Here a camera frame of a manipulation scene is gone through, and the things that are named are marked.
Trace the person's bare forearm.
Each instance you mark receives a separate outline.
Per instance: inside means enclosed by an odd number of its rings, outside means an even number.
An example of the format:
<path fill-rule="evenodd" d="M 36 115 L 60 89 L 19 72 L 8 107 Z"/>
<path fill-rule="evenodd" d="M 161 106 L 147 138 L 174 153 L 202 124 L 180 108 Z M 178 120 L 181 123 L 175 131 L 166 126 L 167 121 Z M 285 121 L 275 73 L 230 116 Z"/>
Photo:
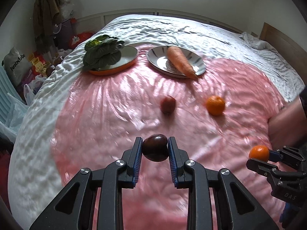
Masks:
<path fill-rule="evenodd" d="M 269 119 L 268 137 L 274 150 L 306 140 L 306 113 L 299 96 Z"/>

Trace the blue gloved right hand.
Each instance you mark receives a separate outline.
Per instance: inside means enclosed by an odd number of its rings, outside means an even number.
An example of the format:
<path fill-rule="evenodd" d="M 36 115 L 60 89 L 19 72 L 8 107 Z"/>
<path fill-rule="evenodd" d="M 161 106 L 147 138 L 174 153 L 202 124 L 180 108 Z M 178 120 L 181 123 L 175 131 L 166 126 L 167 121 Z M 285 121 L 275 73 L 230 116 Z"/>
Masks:
<path fill-rule="evenodd" d="M 292 205 L 290 203 L 286 203 L 283 213 L 281 214 L 279 218 L 279 222 L 282 225 L 282 228 L 286 228 L 292 221 L 293 219 L 297 216 L 301 208 Z"/>

